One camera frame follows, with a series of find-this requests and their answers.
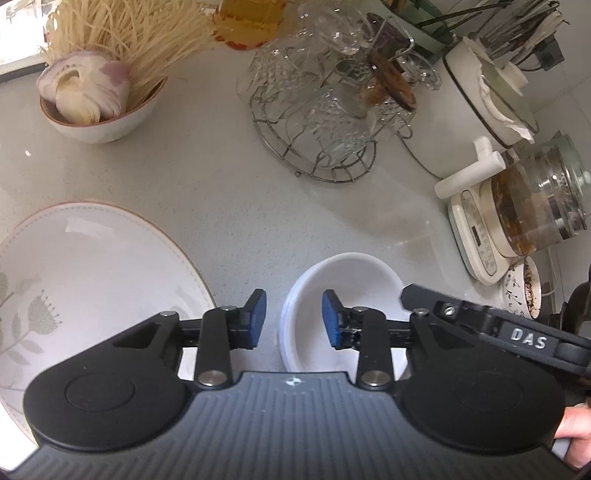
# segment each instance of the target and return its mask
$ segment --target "white bowl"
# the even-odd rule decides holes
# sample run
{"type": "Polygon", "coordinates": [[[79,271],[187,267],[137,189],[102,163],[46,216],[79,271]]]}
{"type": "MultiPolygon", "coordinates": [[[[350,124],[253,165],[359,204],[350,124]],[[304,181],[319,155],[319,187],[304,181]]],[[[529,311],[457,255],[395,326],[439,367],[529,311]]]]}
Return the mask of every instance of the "white bowl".
{"type": "MultiPolygon", "coordinates": [[[[283,363],[290,372],[345,371],[355,381],[354,350],[330,346],[322,320],[322,294],[332,288],[345,307],[365,306],[381,310],[389,320],[410,315],[400,303],[403,284],[394,271],[371,255],[346,253],[309,268],[295,282],[281,312],[278,330],[283,363]]],[[[405,349],[392,349],[396,378],[407,366],[405,349]]]]}
{"type": "Polygon", "coordinates": [[[542,306],[542,286],[534,259],[524,257],[513,264],[501,280],[499,293],[504,310],[535,320],[542,306]],[[524,278],[525,266],[528,278],[524,278]]]}
{"type": "Polygon", "coordinates": [[[68,123],[56,106],[41,98],[41,111],[59,133],[80,140],[88,144],[108,143],[124,137],[140,126],[152,113],[160,100],[160,92],[166,84],[164,79],[154,89],[152,94],[139,107],[111,120],[105,120],[93,125],[72,125],[68,123]]]}

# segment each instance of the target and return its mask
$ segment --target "white countertop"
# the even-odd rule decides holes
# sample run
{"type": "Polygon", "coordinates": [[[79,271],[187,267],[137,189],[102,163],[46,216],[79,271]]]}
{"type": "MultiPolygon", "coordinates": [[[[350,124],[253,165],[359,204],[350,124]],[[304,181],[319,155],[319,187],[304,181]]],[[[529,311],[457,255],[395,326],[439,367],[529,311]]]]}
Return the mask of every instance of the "white countertop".
{"type": "Polygon", "coordinates": [[[308,267],[341,252],[374,255],[404,283],[497,304],[496,287],[462,263],[436,178],[397,137],[378,145],[372,172],[345,185],[297,178],[266,150],[235,92],[251,56],[219,47],[188,61],[148,121],[105,145],[55,131],[35,75],[0,84],[0,237],[58,202],[95,199],[141,215],[189,256],[216,304],[267,291],[259,347],[233,352],[238,370],[283,369],[282,303],[308,267]]]}

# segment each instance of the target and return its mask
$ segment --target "human hand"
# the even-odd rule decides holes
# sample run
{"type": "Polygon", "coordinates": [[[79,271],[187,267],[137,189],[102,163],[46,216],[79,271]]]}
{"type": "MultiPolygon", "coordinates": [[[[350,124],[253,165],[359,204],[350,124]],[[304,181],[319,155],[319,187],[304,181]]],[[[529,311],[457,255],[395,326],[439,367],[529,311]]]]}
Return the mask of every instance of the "human hand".
{"type": "Polygon", "coordinates": [[[591,462],[591,408],[566,407],[554,438],[572,438],[564,461],[575,468],[591,462]]]}

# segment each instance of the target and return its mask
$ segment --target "metal wire rack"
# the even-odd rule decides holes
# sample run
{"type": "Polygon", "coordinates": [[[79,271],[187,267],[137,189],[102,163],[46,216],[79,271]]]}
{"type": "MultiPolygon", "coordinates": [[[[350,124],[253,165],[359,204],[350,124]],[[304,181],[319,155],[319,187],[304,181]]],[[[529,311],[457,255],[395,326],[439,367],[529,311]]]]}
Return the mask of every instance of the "metal wire rack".
{"type": "MultiPolygon", "coordinates": [[[[390,17],[384,19],[384,24],[390,20],[390,17]]],[[[383,25],[378,31],[376,38],[382,31],[383,25]]],[[[410,37],[408,32],[402,29],[403,32],[408,36],[410,40],[410,48],[414,44],[413,39],[410,37]]],[[[366,74],[371,75],[367,70],[365,64],[364,55],[360,56],[341,56],[336,59],[335,66],[329,71],[324,78],[321,86],[345,82],[350,85],[357,86],[365,82],[367,77],[361,75],[355,79],[355,76],[349,75],[353,70],[366,71],[366,74]],[[348,71],[339,70],[339,66],[342,66],[341,61],[347,61],[349,65],[348,71]]],[[[286,117],[287,115],[282,113],[281,115],[275,116],[274,119],[269,115],[269,107],[272,107],[274,98],[264,98],[261,94],[265,90],[266,85],[259,86],[249,98],[249,107],[252,113],[252,120],[257,133],[262,138],[265,145],[283,162],[291,166],[295,170],[297,177],[305,175],[317,180],[325,181],[328,183],[351,183],[361,177],[367,175],[375,164],[378,142],[376,136],[384,129],[390,128],[396,134],[402,138],[411,138],[412,129],[410,127],[410,120],[414,116],[413,113],[404,112],[404,114],[393,114],[387,118],[376,118],[375,127],[373,129],[371,140],[359,151],[351,153],[348,157],[329,165],[323,165],[323,159],[330,157],[330,153],[326,152],[320,142],[314,142],[313,153],[310,154],[311,145],[304,144],[306,141],[310,141],[310,137],[296,136],[290,140],[286,131],[286,117]]]]}

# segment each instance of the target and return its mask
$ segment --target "pink onion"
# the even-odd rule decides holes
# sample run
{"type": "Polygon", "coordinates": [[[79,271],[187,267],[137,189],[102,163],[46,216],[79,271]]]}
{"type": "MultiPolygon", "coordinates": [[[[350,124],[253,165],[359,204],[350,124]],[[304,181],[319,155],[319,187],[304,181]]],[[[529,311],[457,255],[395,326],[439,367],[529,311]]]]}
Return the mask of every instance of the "pink onion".
{"type": "Polygon", "coordinates": [[[98,51],[75,51],[43,70],[37,90],[75,125],[90,125],[125,113],[126,65],[98,51]]]}

